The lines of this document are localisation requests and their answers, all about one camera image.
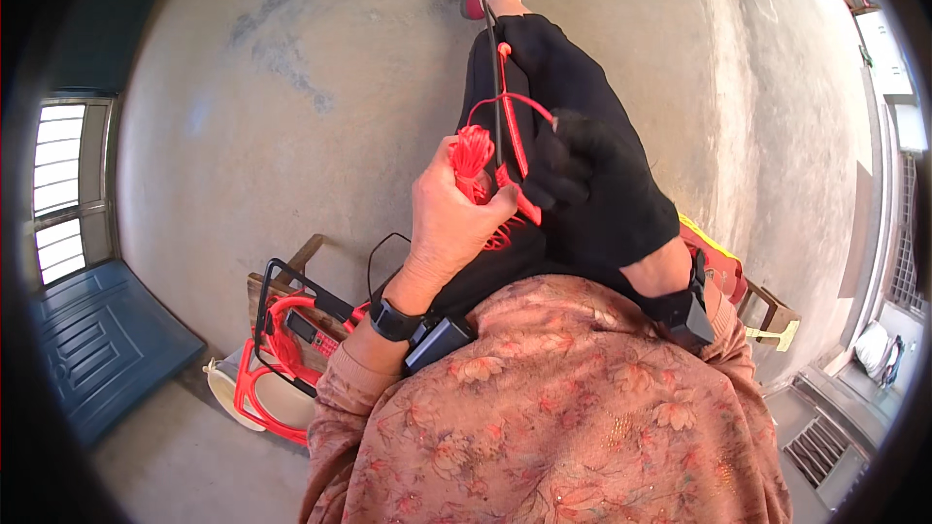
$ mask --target black glove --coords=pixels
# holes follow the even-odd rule
[[[535,143],[522,189],[543,210],[558,261],[612,270],[639,262],[680,234],[677,208],[653,180],[637,140],[575,111],[555,110]]]

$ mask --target hand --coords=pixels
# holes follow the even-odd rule
[[[643,150],[605,122],[566,110],[554,115],[556,131],[543,125],[522,187],[544,210],[548,249],[570,264],[621,269],[645,297],[688,285],[692,266],[676,243],[677,209],[657,188]]]
[[[485,205],[470,203],[460,192],[449,158],[450,144],[456,141],[456,135],[441,141],[431,165],[411,187],[411,251],[383,294],[408,315],[426,311],[440,289],[479,255],[488,238],[517,211],[515,187],[499,189]]]

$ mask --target black pants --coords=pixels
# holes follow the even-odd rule
[[[458,129],[476,102],[495,97],[493,58],[484,30],[472,42],[466,67],[466,90]],[[495,27],[497,41],[508,41],[513,48],[505,65],[505,83],[509,92],[535,99],[548,110],[566,108],[607,122],[628,145],[631,153],[647,162],[644,148],[628,121],[621,102],[605,78],[602,67],[566,38],[563,31],[540,15],[503,16]],[[534,157],[534,140],[542,118],[530,106],[513,100],[518,131],[529,163]],[[472,115],[472,123],[493,132],[494,104],[484,104]],[[507,124],[501,119],[503,157],[512,180],[521,182],[515,151],[508,137]],[[494,160],[486,171],[494,178]],[[561,259],[559,239],[547,234],[547,218],[542,227],[525,220],[512,227],[511,244],[498,251],[483,251],[436,297],[433,309],[446,315],[463,315],[480,301],[508,284],[533,275],[569,274],[608,285],[623,295],[633,290],[617,269],[574,265]]]

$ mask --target red mobile phone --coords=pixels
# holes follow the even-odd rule
[[[304,342],[310,344],[314,350],[330,358],[339,343],[320,327],[320,324],[311,320],[300,311],[290,308],[285,319],[285,325],[291,332],[295,332]]]

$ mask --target red bag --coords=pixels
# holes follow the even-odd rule
[[[686,215],[680,213],[680,237],[694,256],[696,249],[705,255],[705,281],[721,290],[732,304],[737,305],[748,291],[748,280],[741,268],[741,260],[706,235]]]

